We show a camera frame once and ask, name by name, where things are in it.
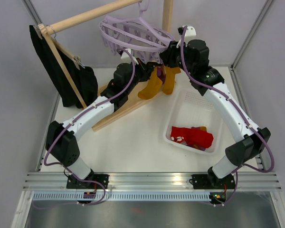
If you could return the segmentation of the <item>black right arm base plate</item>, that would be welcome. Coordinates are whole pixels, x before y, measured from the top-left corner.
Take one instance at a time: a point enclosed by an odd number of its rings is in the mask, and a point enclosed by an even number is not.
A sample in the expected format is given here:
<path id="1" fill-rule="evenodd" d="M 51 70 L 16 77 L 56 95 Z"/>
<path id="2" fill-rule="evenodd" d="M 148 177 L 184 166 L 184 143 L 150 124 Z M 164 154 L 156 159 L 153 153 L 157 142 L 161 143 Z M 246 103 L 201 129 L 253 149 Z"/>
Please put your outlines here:
<path id="1" fill-rule="evenodd" d="M 235 188 L 235 179 L 230 174 L 222 179 L 216 180 L 212 183 L 208 179 L 207 174 L 193 174 L 189 179 L 189 183 L 195 190 L 232 190 Z"/>

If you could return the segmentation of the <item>purple round clip hanger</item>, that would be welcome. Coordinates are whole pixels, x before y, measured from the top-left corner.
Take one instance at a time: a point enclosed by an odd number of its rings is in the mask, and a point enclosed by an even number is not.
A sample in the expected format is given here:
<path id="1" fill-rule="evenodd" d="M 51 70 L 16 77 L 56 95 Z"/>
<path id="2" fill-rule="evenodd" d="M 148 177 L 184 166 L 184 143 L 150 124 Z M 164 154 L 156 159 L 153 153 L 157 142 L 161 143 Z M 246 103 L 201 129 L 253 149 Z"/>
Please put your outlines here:
<path id="1" fill-rule="evenodd" d="M 143 63 L 161 63 L 159 54 L 168 48 L 174 37 L 167 31 L 157 28 L 143 18 L 149 1 L 142 6 L 138 2 L 139 16 L 136 18 L 114 18 L 107 15 L 99 24 L 104 45 L 115 55 L 121 49 L 128 49 Z"/>

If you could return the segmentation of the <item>mustard yellow sock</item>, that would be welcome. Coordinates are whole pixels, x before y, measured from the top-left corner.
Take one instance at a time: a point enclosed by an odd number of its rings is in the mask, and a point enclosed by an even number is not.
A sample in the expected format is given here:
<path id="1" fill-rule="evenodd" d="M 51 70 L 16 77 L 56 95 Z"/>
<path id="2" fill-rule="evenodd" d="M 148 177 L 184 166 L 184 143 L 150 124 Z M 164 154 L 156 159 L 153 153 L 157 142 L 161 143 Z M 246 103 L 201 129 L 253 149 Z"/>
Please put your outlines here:
<path id="1" fill-rule="evenodd" d="M 138 92 L 138 97 L 143 100 L 152 99 L 157 95 L 159 89 L 162 86 L 162 81 L 157 76 L 157 67 L 151 73 L 150 79 L 147 82 L 147 86 Z"/>

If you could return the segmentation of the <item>maroon purple striped sock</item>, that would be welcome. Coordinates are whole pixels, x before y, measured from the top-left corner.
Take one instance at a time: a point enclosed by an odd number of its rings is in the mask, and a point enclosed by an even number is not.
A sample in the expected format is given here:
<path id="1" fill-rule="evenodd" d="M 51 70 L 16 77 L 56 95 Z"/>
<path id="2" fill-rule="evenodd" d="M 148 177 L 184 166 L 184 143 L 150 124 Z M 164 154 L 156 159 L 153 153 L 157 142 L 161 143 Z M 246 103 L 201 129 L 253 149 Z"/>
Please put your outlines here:
<path id="1" fill-rule="evenodd" d="M 162 84 L 165 83 L 166 80 L 166 74 L 164 72 L 164 68 L 157 67 L 157 77 L 161 80 Z"/>

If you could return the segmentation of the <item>mustard sock brown cuff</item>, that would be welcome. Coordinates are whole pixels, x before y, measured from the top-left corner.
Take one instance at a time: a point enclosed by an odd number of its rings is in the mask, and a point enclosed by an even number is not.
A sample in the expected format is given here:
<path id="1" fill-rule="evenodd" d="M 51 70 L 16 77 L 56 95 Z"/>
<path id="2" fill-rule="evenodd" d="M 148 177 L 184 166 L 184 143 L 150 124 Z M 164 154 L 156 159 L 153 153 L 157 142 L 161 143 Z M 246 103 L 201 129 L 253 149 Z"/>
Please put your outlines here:
<path id="1" fill-rule="evenodd" d="M 163 84 L 162 91 L 166 95 L 171 95 L 174 90 L 174 85 L 175 85 L 175 76 L 181 72 L 181 69 L 179 67 L 165 67 L 165 82 Z"/>

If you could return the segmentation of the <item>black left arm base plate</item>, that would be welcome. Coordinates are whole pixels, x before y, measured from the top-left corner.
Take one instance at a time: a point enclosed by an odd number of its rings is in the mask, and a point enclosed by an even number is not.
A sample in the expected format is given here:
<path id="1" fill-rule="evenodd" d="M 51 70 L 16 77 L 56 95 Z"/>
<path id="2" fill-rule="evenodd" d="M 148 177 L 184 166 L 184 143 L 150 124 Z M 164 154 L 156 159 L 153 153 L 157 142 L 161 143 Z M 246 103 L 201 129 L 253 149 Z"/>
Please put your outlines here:
<path id="1" fill-rule="evenodd" d="M 102 189 L 102 187 L 98 184 L 102 184 L 105 189 L 107 189 L 107 185 L 109 183 L 109 175 L 108 174 L 90 174 L 85 180 L 93 181 L 93 182 L 82 182 L 76 179 L 73 175 L 69 175 L 67 179 L 66 188 L 67 189 Z"/>

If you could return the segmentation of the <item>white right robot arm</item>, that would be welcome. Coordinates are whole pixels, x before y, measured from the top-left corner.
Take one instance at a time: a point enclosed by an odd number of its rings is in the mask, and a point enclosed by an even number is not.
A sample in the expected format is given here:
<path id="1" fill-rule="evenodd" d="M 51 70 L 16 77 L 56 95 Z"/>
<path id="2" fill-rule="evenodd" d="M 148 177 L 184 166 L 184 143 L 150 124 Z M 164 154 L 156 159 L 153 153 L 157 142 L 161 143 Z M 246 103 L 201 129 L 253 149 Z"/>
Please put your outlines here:
<path id="1" fill-rule="evenodd" d="M 234 144 L 225 149 L 225 156 L 208 169 L 207 181 L 214 188 L 225 181 L 225 177 L 236 172 L 247 161 L 267 150 L 271 158 L 270 172 L 275 163 L 267 144 L 271 132 L 261 129 L 234 100 L 223 76 L 209 65 L 209 48 L 205 41 L 194 39 L 184 42 L 171 41 L 160 53 L 164 65 L 179 67 L 188 76 L 191 85 L 217 110 L 229 128 Z"/>

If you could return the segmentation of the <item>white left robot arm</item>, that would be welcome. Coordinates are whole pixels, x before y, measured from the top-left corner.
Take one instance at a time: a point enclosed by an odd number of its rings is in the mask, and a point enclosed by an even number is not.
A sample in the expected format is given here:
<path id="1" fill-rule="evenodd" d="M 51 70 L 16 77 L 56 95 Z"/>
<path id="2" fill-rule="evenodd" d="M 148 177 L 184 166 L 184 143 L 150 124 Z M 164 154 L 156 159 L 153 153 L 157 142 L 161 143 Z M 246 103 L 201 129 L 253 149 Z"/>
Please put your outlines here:
<path id="1" fill-rule="evenodd" d="M 61 164 L 73 173 L 82 188 L 93 185 L 94 172 L 80 157 L 78 141 L 95 124 L 119 110 L 136 85 L 150 79 L 154 68 L 154 62 L 119 64 L 113 79 L 93 103 L 63 123 L 53 121 L 49 125 L 45 146 L 47 155 L 55 157 L 55 164 Z"/>

